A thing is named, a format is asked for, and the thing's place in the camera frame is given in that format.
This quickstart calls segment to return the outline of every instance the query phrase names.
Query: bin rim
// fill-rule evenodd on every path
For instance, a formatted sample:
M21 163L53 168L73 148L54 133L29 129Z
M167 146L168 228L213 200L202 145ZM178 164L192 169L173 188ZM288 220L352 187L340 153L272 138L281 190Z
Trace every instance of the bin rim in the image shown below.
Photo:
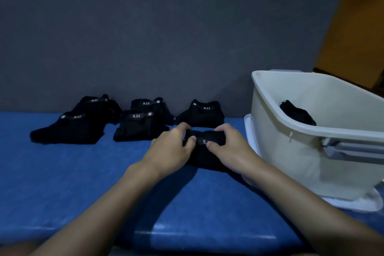
M261 80L258 78L257 74L262 72L275 72L275 71L266 71L266 70L253 71L252 72L253 83L255 84L256 89L258 90L261 97L263 98L267 106L270 108L270 110L272 111L276 119L282 124L284 124L285 126L287 126L288 128L291 128L292 130L295 130L297 132L301 132L307 135L312 135L317 137L330 137L330 138L384 143L384 132L312 126L312 125L307 125L305 123L298 122L290 118L281 110L280 106L273 100L273 98L271 97L269 92L266 90ZM342 83L348 84L350 87L355 87L359 91L366 92L367 95L372 95L374 97L380 98L381 100L383 100L383 103L384 103L384 99L379 97L378 95L375 95L365 89L362 89L356 85L348 83L334 76L320 74L320 73L311 73L311 72L286 72L286 73L289 75L324 75L324 76L330 77L331 79L340 80Z

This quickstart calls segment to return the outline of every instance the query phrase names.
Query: person's right forearm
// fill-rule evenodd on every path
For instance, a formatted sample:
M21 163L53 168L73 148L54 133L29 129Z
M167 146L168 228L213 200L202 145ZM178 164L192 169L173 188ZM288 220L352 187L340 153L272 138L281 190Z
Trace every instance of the person's right forearm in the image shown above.
M267 163L246 174L301 231L320 254L384 254L382 235L333 207L318 195Z

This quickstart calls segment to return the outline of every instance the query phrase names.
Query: person's right hand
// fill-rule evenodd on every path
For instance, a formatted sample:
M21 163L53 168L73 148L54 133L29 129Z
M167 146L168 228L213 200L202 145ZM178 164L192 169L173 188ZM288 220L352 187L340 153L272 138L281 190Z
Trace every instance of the person's right hand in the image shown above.
M209 141L207 148L230 170L248 177L252 170L263 165L263 159L253 151L242 134L229 123L224 123L214 130L225 133L225 145L219 146Z

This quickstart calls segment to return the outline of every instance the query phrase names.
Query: black fabric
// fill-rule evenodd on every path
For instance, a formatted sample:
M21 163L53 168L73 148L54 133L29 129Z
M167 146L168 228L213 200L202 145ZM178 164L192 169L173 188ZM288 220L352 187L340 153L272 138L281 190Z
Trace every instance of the black fabric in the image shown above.
M212 154L206 146L208 141L218 143L220 146L225 145L225 134L224 132L218 131L205 131L199 132L194 130L187 130L185 132L184 142L185 145L187 140L191 136L196 136L196 147L192 151L189 160L187 161L188 165L196 166L203 169L209 169L220 172L228 172L229 169L225 167L220 160Z
M95 144L104 134L105 122L90 115L65 112L49 127L30 133L31 141L42 144Z
M191 127L215 128L224 123L224 114L218 101L202 103L194 99L189 108L176 117L176 125L181 122Z
M84 96L70 112L66 112L49 127L30 133L34 143L95 144L104 134L107 123L118 119L121 108L104 94Z
M155 118L157 121L165 124L165 125L174 125L175 124L175 116L171 115L167 104L161 97L157 97L154 100L150 99L134 99L131 102L131 109L138 110L141 112L155 112Z
M120 126L113 135L116 142L152 140L160 136L169 127L155 119L155 113L125 110L120 118Z
M295 107L289 100L282 102L280 108L287 116L298 122L307 125L316 125L316 122L306 110Z

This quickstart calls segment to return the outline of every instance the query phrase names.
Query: person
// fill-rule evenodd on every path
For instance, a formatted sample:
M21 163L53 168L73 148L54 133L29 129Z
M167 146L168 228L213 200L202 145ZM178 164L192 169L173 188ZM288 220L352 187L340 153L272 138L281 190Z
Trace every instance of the person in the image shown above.
M127 215L137 201L164 177L180 169L196 144L185 147L181 123L153 140L141 161L86 211L34 250L32 256L107 255ZM384 237L328 204L319 196L263 161L241 133L228 123L226 143L208 142L207 148L229 169L262 190L300 230L320 255L384 255Z

